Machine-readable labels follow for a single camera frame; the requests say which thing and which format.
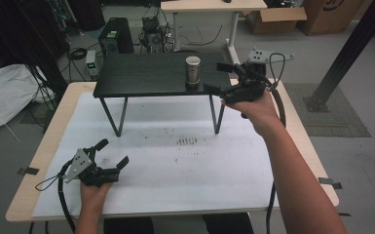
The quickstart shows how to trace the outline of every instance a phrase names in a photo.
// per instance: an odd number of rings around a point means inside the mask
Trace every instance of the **hand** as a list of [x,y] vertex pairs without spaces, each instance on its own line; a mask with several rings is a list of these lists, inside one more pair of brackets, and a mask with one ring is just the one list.
[[261,136],[264,136],[272,125],[276,125],[280,121],[272,96],[268,91],[265,91],[263,96],[255,101],[226,104],[222,100],[222,103],[245,114],[253,124],[254,130]]
[[112,183],[104,183],[98,188],[81,183],[81,213],[84,211],[101,215],[105,197],[111,186]]

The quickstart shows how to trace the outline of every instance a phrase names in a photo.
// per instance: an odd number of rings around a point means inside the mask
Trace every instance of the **gray floor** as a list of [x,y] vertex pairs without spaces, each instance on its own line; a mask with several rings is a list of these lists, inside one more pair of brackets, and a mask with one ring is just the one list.
[[[140,32],[139,19],[144,15],[144,8],[122,8],[108,6],[104,15],[109,17],[127,17],[131,20],[131,33],[136,42]],[[298,30],[292,33],[275,35],[252,35],[245,22],[240,20],[236,37],[236,49],[241,60],[254,46],[264,50],[295,54],[296,60],[286,64],[283,74],[284,83],[319,83],[345,44],[356,23],[342,33],[307,37]],[[217,40],[205,47],[183,46],[182,49],[197,51],[222,50],[225,38],[229,35],[229,26],[223,26]],[[211,41],[219,26],[199,27],[203,41]],[[180,34],[190,41],[202,41],[196,26],[183,26]],[[71,47],[87,48],[96,43],[96,37],[90,33],[77,36],[70,33]],[[187,40],[180,38],[182,44]],[[59,60],[59,67],[64,68],[66,58]],[[72,80],[80,81],[75,69]],[[343,220],[350,233],[375,233],[375,36],[357,59],[353,67],[340,84],[342,92],[355,109],[371,137],[311,137],[311,141],[326,169],[329,177],[340,181],[342,190],[337,190],[340,205],[337,210],[352,216]],[[18,142],[6,127],[0,127],[0,233],[26,233],[29,223],[11,223],[5,219],[5,213],[17,192],[22,176],[19,168],[29,165],[43,136],[42,129],[36,125],[20,124],[21,113],[8,123],[18,136]],[[264,213],[251,213],[253,228],[257,233],[265,232]],[[204,224],[197,216],[176,216],[154,218],[156,233],[205,233]],[[43,223],[37,223],[34,233],[44,233]],[[51,233],[67,233],[64,221],[50,222]],[[275,211],[272,217],[272,233],[285,233],[281,216]]]

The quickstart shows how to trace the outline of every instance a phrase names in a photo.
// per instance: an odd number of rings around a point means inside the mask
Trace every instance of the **metal can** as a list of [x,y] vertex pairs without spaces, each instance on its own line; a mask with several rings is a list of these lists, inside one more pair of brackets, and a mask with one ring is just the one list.
[[188,57],[186,59],[186,86],[195,88],[200,83],[200,59],[198,57]]

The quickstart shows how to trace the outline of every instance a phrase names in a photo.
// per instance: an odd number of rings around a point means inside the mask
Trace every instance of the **black table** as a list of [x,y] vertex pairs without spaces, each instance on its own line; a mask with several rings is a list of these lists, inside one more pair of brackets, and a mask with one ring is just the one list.
[[[199,57],[201,60],[201,82],[195,89],[185,86],[185,59],[190,56]],[[216,121],[212,95],[203,89],[203,83],[219,87],[231,86],[228,74],[216,70],[218,62],[224,62],[221,53],[111,54],[105,58],[99,73],[94,97],[100,99],[116,136],[120,137],[128,98],[209,95],[214,131],[218,134],[224,105],[221,105]],[[119,130],[114,124],[105,98],[125,98]]]

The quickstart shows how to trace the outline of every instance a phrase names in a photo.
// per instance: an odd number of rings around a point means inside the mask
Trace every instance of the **person's left hand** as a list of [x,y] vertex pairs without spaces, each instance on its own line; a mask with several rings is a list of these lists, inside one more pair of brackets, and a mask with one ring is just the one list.
[[104,183],[98,188],[97,186],[87,186],[81,182],[81,212],[101,215],[105,197],[111,186],[112,183]]

